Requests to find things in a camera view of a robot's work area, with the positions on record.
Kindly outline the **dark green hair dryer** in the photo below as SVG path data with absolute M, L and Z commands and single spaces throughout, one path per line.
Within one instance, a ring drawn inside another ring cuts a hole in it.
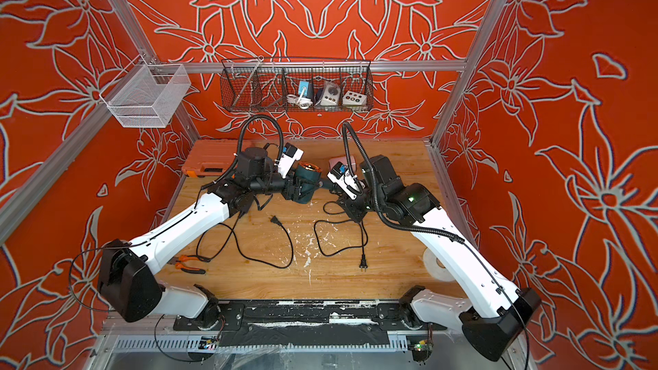
M 300 204 L 311 202 L 315 191 L 322 188 L 322 169 L 308 162 L 300 161 L 295 169 L 293 182 L 293 201 Z

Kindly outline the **pink hair dryer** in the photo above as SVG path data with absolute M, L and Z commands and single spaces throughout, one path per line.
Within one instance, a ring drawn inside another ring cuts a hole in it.
M 348 166 L 348 160 L 346 156 L 332 158 L 329 160 L 331 174 L 334 174 L 336 177 L 343 176 L 345 173 L 353 173 L 353 169 Z

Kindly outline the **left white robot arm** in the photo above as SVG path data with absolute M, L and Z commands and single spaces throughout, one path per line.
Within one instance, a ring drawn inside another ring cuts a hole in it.
M 303 150 L 280 140 L 278 153 L 244 148 L 239 139 L 234 159 L 215 181 L 204 185 L 193 205 L 158 228 L 125 243 L 102 249 L 97 290 L 128 323 L 149 315 L 176 315 L 208 329 L 219 322 L 219 301 L 200 285 L 163 284 L 157 274 L 190 243 L 237 213 L 248 212 L 257 195 L 294 188 L 293 165 Z

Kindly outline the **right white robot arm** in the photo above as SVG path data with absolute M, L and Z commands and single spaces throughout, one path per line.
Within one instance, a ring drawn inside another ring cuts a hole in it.
M 490 361 L 500 361 L 541 305 L 530 287 L 519 288 L 498 272 L 449 218 L 440 201 L 420 183 L 404 185 L 390 160 L 369 157 L 348 123 L 344 144 L 354 142 L 363 162 L 363 180 L 354 176 L 345 187 L 346 210 L 374 212 L 387 227 L 411 233 L 432 253 L 466 294 L 464 299 L 441 296 L 418 287 L 408 291 L 413 316 L 464 334 L 471 346 Z

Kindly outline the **orange plastic tool case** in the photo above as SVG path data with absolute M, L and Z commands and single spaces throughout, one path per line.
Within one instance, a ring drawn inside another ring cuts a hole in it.
M 183 163 L 188 177 L 221 176 L 233 163 L 237 140 L 197 140 Z

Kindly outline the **blue white small box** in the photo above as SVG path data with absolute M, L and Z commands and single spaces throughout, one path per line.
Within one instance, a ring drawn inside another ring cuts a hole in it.
M 296 94 L 301 99 L 312 99 L 313 88 L 310 82 L 300 81 Z

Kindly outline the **white round socket adapter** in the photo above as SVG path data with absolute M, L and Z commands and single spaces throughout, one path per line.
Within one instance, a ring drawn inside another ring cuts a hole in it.
M 333 107 L 338 106 L 341 96 L 341 89 L 339 86 L 327 83 L 320 91 L 317 106 Z

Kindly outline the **white tape roll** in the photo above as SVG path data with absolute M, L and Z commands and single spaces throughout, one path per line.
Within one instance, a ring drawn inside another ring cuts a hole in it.
M 423 265 L 428 274 L 435 280 L 444 283 L 454 282 L 455 278 L 446 267 L 435 257 L 435 254 L 426 248 L 423 253 Z

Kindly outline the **white power strip cube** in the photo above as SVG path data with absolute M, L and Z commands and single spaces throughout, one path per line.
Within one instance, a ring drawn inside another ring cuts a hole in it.
M 367 96 L 354 91 L 347 91 L 343 95 L 342 106 L 356 109 L 359 106 L 366 106 Z

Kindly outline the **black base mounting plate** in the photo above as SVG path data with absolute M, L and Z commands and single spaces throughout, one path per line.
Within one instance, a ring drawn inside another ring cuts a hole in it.
M 394 300 L 228 301 L 203 330 L 178 316 L 173 331 L 216 339 L 219 348 L 365 349 L 406 351 L 445 327 L 413 319 Z

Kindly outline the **orange handled pliers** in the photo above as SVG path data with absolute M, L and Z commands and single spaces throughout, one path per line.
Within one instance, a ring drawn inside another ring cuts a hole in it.
M 173 257 L 167 262 L 167 264 L 172 265 L 177 270 L 187 274 L 205 275 L 207 273 L 207 271 L 203 268 L 189 266 L 188 263 L 192 261 L 202 262 L 202 259 L 195 255 L 181 255 Z

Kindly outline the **aluminium frame rail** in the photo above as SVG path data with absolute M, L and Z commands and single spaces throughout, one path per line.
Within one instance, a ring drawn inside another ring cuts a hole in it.
M 218 63 L 197 62 L 174 62 L 153 64 L 152 68 L 164 73 L 175 72 L 178 65 L 182 65 L 190 74 L 219 74 L 224 68 L 272 68 L 272 69 L 316 69 L 316 68 L 370 68 L 373 73 L 391 72 L 463 72 L 466 68 L 465 60 L 344 60 L 344 59 L 300 59 L 291 61 L 279 61 L 272 59 L 237 59 L 224 60 Z

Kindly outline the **white mesh wall basket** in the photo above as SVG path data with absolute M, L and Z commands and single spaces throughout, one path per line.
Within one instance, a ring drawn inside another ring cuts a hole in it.
M 191 82 L 182 64 L 159 73 L 145 64 L 135 66 L 101 99 L 124 128 L 165 128 L 173 118 Z

